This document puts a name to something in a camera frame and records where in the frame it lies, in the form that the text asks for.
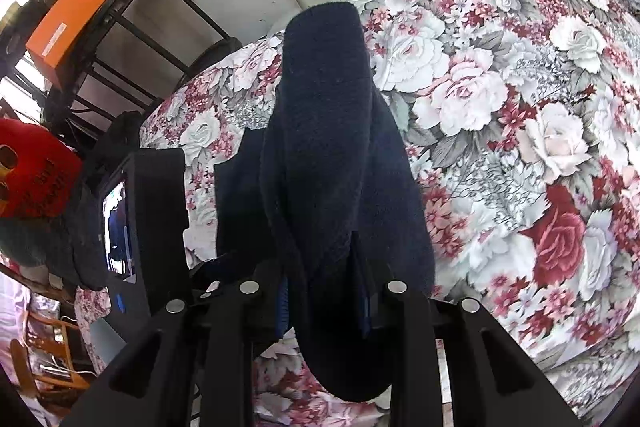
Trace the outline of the navy blue knit cardigan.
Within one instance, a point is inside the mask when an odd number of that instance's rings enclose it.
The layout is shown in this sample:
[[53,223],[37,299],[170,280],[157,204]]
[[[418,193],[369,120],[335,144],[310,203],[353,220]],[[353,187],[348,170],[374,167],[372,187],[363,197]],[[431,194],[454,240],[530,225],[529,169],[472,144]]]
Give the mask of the navy blue knit cardigan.
[[277,261],[268,319],[295,333],[311,374],[345,401],[387,389],[394,333],[378,296],[391,279],[429,294],[435,260],[352,4],[288,23],[268,124],[216,167],[215,192],[219,254],[242,271]]

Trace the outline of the black metal bed frame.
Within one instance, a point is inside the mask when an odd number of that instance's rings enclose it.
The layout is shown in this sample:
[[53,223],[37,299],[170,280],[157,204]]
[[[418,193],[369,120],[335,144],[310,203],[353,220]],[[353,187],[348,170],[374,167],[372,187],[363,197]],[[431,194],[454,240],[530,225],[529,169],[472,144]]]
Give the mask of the black metal bed frame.
[[95,140],[128,110],[148,116],[171,93],[242,43],[227,34],[193,0],[180,0],[219,39],[191,63],[180,60],[128,16],[150,0],[105,0],[70,49],[66,85],[52,88],[43,120],[52,131],[78,142]]

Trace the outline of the orange cardboard box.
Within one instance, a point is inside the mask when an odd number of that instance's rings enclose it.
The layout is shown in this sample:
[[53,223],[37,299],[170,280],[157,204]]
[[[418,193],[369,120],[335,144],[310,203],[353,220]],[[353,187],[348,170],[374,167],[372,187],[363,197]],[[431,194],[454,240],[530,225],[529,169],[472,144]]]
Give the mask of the orange cardboard box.
[[58,0],[26,42],[36,69],[51,86],[73,82],[70,54],[80,34],[106,0]]

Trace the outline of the floral bed sheet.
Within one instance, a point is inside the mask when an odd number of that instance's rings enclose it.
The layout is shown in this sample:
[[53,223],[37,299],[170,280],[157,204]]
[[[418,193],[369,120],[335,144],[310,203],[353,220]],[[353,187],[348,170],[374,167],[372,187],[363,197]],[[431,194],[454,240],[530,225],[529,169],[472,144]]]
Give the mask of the floral bed sheet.
[[599,426],[639,373],[639,0],[356,0],[435,295]]

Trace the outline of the red plush toy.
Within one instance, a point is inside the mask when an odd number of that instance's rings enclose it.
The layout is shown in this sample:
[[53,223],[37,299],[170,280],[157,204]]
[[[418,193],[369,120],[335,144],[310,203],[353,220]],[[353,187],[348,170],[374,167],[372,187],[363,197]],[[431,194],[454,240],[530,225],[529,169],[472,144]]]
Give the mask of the red plush toy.
[[1,217],[60,215],[78,181],[82,160],[46,128],[1,119]]

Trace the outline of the wooden chair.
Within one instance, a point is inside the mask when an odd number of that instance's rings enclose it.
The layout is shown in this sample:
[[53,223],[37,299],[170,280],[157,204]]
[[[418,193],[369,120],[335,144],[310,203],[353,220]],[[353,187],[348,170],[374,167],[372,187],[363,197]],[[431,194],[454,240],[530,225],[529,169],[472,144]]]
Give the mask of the wooden chair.
[[21,392],[32,399],[86,391],[94,374],[73,323],[27,311],[22,339],[12,339],[10,355]]

